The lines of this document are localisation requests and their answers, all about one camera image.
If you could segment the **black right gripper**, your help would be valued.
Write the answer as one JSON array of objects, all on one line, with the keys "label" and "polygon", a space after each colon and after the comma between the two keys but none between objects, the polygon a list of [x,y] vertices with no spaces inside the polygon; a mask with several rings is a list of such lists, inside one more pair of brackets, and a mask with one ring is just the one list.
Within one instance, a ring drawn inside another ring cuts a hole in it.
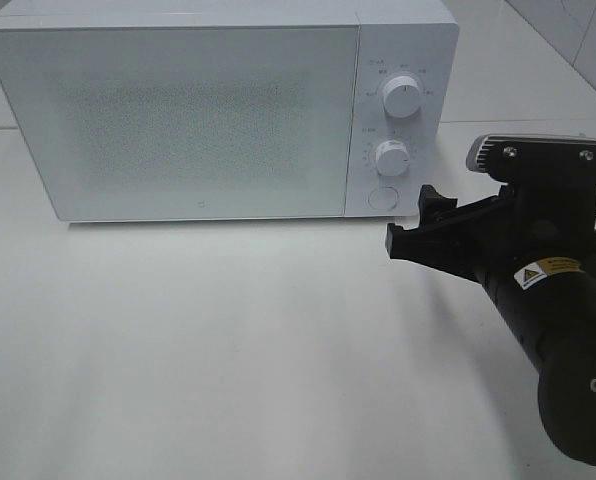
[{"label": "black right gripper", "polygon": [[418,208],[422,226],[387,224],[390,259],[480,283],[532,360],[596,354],[596,190],[504,187],[459,206],[424,184]]}]

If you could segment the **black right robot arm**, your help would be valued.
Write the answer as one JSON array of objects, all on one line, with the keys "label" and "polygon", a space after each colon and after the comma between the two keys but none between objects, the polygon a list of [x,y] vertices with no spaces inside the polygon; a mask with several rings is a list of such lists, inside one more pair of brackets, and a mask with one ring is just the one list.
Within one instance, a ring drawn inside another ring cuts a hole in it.
[{"label": "black right robot arm", "polygon": [[503,186],[467,205],[424,186],[388,255],[479,284],[538,373],[543,428],[596,466],[596,189]]}]

